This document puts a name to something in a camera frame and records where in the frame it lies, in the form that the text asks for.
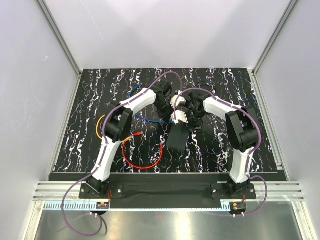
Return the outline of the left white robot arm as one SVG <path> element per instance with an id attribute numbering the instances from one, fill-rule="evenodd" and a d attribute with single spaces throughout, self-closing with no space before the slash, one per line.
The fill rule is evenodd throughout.
<path id="1" fill-rule="evenodd" d="M 136 95 L 110 105 L 106 122 L 102 126 L 100 152 L 91 174 L 86 180 L 90 192 L 97 198 L 108 193 L 111 166 L 119 146 L 131 136 L 133 117 L 147 106 L 156 108 L 158 117 L 166 124 L 170 123 L 173 107 L 169 100 L 171 84 L 160 80 L 149 88 L 143 88 Z"/>

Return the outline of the black power adapter with cord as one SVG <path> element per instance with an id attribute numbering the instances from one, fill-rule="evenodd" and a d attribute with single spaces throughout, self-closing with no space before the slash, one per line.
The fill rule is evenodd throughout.
<path id="1" fill-rule="evenodd" d="M 196 87 L 202 87 L 202 88 L 208 88 L 210 90 L 212 90 L 213 92 L 216 91 L 216 88 L 214 86 L 213 83 L 207 82 L 207 81 L 199 81 L 195 84 Z M 216 153 L 220 153 L 220 143 L 219 141 L 216 139 L 215 136 L 209 134 L 208 132 L 205 132 L 203 130 L 197 130 L 196 131 L 197 134 L 199 134 L 202 138 L 203 141 L 203 148 L 205 149 L 205 151 L 208 154 L 216 154 Z"/>

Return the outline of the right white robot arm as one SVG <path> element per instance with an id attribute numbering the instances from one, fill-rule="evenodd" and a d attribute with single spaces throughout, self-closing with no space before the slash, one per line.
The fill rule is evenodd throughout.
<path id="1" fill-rule="evenodd" d="M 262 141 L 255 109 L 250 105 L 234 105 L 195 88 L 188 97 L 190 106 L 186 117 L 190 124 L 199 122 L 208 114 L 225 121 L 228 140 L 233 148 L 233 160 L 229 179 L 222 186 L 222 192 L 235 199 L 241 197 L 249 189 L 252 158 Z"/>

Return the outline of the black network switch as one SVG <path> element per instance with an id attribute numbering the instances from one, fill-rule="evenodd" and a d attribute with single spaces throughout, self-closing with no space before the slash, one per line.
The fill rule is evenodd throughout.
<path id="1" fill-rule="evenodd" d="M 166 142 L 168 149 L 184 151 L 188 142 L 190 131 L 184 123 L 173 124 Z"/>

